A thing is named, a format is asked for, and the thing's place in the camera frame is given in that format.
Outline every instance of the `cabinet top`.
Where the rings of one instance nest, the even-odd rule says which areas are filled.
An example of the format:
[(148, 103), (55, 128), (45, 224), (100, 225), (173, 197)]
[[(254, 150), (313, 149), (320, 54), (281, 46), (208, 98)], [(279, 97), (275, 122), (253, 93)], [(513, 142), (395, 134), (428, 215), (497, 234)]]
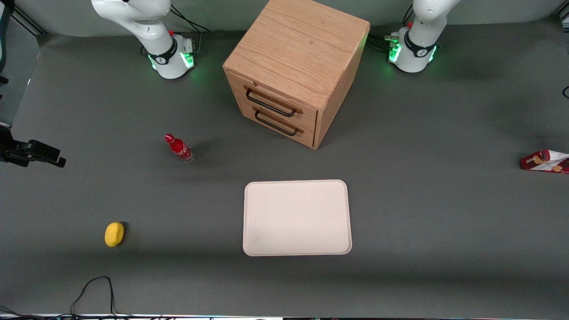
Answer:
[(270, 0), (224, 68), (322, 109), (368, 31), (368, 21), (311, 0)]

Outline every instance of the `bottle label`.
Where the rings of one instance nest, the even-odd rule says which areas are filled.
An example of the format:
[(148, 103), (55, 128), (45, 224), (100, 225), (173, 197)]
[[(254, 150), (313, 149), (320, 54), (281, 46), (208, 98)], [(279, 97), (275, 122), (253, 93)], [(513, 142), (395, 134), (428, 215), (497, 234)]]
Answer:
[(176, 152), (176, 155), (178, 155), (178, 157), (180, 157), (180, 159), (184, 161), (190, 160), (190, 158), (192, 158), (192, 152), (190, 151), (188, 146), (185, 145), (185, 143), (184, 143), (184, 148), (180, 152)]

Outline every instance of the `white tray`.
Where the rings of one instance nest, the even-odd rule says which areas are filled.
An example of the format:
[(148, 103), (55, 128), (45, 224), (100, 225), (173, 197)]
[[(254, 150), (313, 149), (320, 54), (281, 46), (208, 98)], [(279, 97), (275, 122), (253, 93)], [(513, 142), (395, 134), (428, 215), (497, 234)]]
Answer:
[(248, 256), (345, 255), (352, 249), (342, 180), (251, 182), (245, 187)]

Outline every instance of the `black clamp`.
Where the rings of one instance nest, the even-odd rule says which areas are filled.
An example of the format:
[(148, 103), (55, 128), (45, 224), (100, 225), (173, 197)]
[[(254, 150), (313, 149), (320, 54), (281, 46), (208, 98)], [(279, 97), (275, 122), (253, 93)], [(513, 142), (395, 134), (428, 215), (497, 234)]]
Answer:
[(156, 61), (156, 63), (164, 65), (168, 64), (170, 58), (172, 58), (177, 51), (178, 51), (178, 41), (176, 41), (176, 39), (172, 37), (172, 46), (168, 51), (164, 52), (161, 55), (153, 55), (149, 53), (148, 56), (152, 58), (152, 60)]
[(426, 56), (436, 46), (436, 44), (433, 44), (433, 45), (428, 46), (428, 47), (421, 47), (421, 46), (414, 44), (411, 41), (411, 39), (409, 39), (409, 30), (407, 30), (407, 32), (405, 32), (405, 36), (403, 37), (403, 40), (405, 41), (405, 45), (407, 46), (407, 48), (409, 48), (409, 50), (411, 50), (413, 52), (413, 54), (415, 55), (416, 58), (422, 58), (422, 57)]
[(37, 140), (16, 141), (10, 129), (0, 125), (0, 162), (27, 167), (30, 162), (39, 161), (63, 168), (66, 160), (59, 153), (59, 149)]

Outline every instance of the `green led light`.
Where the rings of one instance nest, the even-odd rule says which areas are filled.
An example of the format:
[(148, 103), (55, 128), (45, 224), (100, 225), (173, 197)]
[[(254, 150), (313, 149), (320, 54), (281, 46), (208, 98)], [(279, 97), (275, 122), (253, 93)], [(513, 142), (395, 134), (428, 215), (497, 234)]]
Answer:
[(184, 60), (185, 66), (189, 68), (193, 67), (193, 55), (192, 54), (185, 54), (180, 52), (180, 56), (182, 60)]
[(401, 52), (401, 44), (398, 43), (395, 47), (391, 49), (391, 52), (389, 53), (389, 60), (391, 60), (391, 62), (397, 61), (400, 52)]
[(154, 61), (152, 61), (152, 58), (150, 57), (150, 55), (148, 55), (148, 59), (150, 60), (150, 63), (152, 64), (152, 69), (156, 70), (156, 66), (154, 65)]
[(428, 58), (428, 61), (429, 61), (429, 62), (431, 62), (431, 61), (432, 61), (432, 58), (435, 57), (435, 51), (436, 51), (436, 46), (432, 49), (431, 57)]

